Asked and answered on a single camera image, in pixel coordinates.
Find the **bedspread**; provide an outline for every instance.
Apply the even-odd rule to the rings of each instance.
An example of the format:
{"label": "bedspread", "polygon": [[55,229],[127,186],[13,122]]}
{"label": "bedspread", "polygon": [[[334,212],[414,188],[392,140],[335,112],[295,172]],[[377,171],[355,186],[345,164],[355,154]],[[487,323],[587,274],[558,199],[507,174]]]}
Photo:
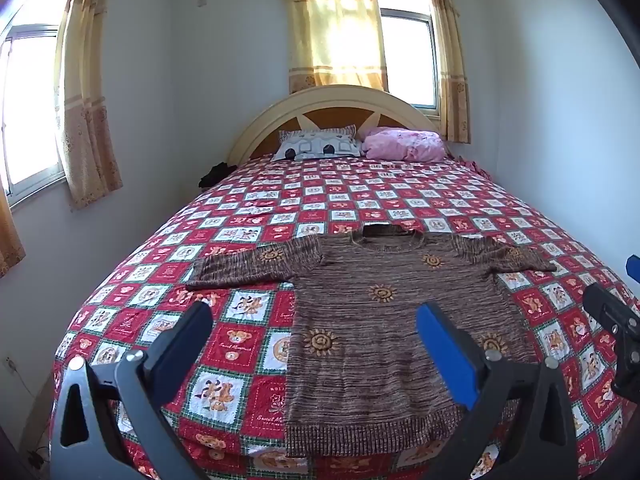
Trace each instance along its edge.
{"label": "bedspread", "polygon": [[[75,355],[92,364],[145,349],[193,303],[209,303],[214,328],[192,373],[163,412],[195,461],[215,478],[419,478],[442,442],[393,455],[288,458],[284,395],[295,311],[290,284],[188,292],[196,258],[366,222],[492,236],[537,249],[556,272],[500,274],[524,316],[539,359],[561,363],[572,402],[581,475],[606,456],[628,412],[611,391],[613,339],[581,308],[600,282],[634,309],[621,280],[553,222],[462,165],[353,158],[251,161],[175,214],[124,260],[78,310],[56,351],[54,384]],[[500,349],[498,336],[485,343]],[[157,475],[122,407],[116,414],[139,470]],[[474,471],[484,474],[499,442]]]}

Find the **pink pillow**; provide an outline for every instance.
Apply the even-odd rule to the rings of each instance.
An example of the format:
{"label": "pink pillow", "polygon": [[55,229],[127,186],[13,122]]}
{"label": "pink pillow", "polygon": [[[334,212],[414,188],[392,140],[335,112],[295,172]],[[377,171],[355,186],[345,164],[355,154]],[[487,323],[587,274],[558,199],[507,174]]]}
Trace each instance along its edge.
{"label": "pink pillow", "polygon": [[365,128],[365,129],[361,128],[358,130],[358,136],[364,140],[373,134],[379,134],[382,132],[386,132],[387,130],[399,130],[399,129],[401,128],[391,128],[389,126],[374,126],[373,128]]}
{"label": "pink pillow", "polygon": [[362,151],[367,158],[407,162],[442,162],[447,156],[439,134],[402,128],[376,128],[364,139]]}

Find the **yellow curtain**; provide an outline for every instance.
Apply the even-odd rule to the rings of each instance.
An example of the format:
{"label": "yellow curtain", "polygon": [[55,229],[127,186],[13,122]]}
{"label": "yellow curtain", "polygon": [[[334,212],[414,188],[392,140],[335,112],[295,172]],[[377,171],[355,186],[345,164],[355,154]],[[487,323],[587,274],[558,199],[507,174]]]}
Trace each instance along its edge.
{"label": "yellow curtain", "polygon": [[24,248],[15,230],[9,203],[0,189],[0,277],[24,258]]}
{"label": "yellow curtain", "polygon": [[378,0],[286,0],[289,91],[351,84],[385,90]]}
{"label": "yellow curtain", "polygon": [[458,13],[451,0],[431,0],[440,70],[440,129],[446,140],[470,142],[468,84]]}
{"label": "yellow curtain", "polygon": [[122,187],[101,88],[105,11],[106,0],[68,0],[58,31],[58,151],[76,208]]}

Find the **headboard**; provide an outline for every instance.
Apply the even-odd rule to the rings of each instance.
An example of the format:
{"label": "headboard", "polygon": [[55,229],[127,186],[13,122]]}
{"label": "headboard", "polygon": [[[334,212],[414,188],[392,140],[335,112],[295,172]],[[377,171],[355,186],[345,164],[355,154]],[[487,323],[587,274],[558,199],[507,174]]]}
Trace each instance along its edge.
{"label": "headboard", "polygon": [[373,88],[328,85],[309,88],[271,105],[242,132],[228,156],[229,164],[275,153],[278,131],[320,130],[355,124],[360,131],[374,126],[399,126],[437,132],[420,110]]}

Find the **blue object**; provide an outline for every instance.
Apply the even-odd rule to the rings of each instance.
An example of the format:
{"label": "blue object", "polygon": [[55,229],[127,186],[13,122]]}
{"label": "blue object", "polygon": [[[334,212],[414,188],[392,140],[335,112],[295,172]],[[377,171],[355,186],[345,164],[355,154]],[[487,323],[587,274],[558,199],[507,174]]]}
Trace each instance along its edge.
{"label": "blue object", "polygon": [[640,283],[640,258],[635,254],[626,261],[626,273]]}
{"label": "blue object", "polygon": [[444,325],[447,321],[438,320],[427,303],[418,307],[415,315],[422,344],[437,366],[451,397],[471,410],[480,396],[476,370],[454,340],[453,326]]}

